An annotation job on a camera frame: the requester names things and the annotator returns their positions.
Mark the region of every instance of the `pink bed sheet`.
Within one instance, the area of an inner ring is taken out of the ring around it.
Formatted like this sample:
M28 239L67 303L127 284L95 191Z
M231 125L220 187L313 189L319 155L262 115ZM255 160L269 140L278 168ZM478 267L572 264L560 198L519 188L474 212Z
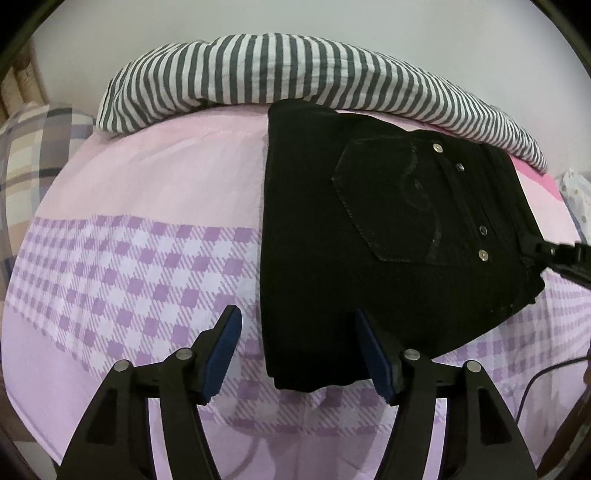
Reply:
M221 394L200 409L222 477L375 475L395 409L371 382L302 396L274 390L265 373L256 275L266 114L225 107L125 138L95 133L46 194L15 266L2 363L17 412L56 461L117 359L162 360L235 302L243 335ZM514 164L543 235L578 240L552 179ZM513 412L534 373L589 347L591 296L551 272L544 278L535 305L439 359L481 361ZM532 391L520 426L535 461L583 392L583 372L584 365L556 372ZM154 457L158 478L167 479L157 407L153 401ZM437 478L444 421L440 403L426 480Z

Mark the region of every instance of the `gray and white striped pillowcase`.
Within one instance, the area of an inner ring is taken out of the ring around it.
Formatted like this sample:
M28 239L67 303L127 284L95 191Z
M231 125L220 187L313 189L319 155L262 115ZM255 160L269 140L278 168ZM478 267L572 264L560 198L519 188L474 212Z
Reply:
M547 170L530 134L448 80L388 55L300 35L229 35L211 43L156 48L111 80L97 125L132 133L212 104L286 98L394 113L500 147L537 170Z

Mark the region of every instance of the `jeans back pocket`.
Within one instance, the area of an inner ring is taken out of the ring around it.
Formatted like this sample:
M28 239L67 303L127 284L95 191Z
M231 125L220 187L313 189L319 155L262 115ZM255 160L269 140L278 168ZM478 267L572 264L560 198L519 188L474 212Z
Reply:
M332 182L379 260L475 264L478 236L456 173L430 141L379 137L351 140Z

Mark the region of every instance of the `blue gripper pad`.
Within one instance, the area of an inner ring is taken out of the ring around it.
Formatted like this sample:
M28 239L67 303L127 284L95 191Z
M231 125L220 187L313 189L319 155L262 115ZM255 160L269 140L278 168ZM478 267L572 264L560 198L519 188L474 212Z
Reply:
M395 395L392 385L392 365L361 310L355 312L355 330L375 391L389 404Z
M232 355L234 354L234 350L236 350L242 332L242 314L240 309L235 306L228 305L222 313L219 322L222 321L224 315L231 307L233 307L233 310L229 313L229 318L222 332L219 334L217 342L213 346L205 364L205 382L203 384L202 395L206 401L211 400L212 397L220 393L223 379L226 377Z

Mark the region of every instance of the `screw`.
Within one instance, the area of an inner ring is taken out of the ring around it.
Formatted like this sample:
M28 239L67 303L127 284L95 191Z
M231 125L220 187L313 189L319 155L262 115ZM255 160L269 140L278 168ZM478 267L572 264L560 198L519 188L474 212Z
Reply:
M470 372L473 372L473 373L476 373L476 374L477 374L477 373L478 373L480 370L482 370L482 365L481 365L481 364L479 364L478 362L475 362L474 360L470 360L470 361L467 363L467 365L466 365L466 366L467 366L467 368L468 368L468 370L469 370Z
M190 348L181 348L177 352L177 358L179 360L189 360L193 356L193 351Z
M406 350L404 352L404 356L405 356L405 358L407 358L408 360L411 360L413 362L418 360L419 358L421 358L421 354L418 353L416 350L413 350L412 348L409 348L408 350Z
M127 367L129 367L129 362L127 360L118 360L113 365L113 368L117 372L122 372L123 370L127 370Z

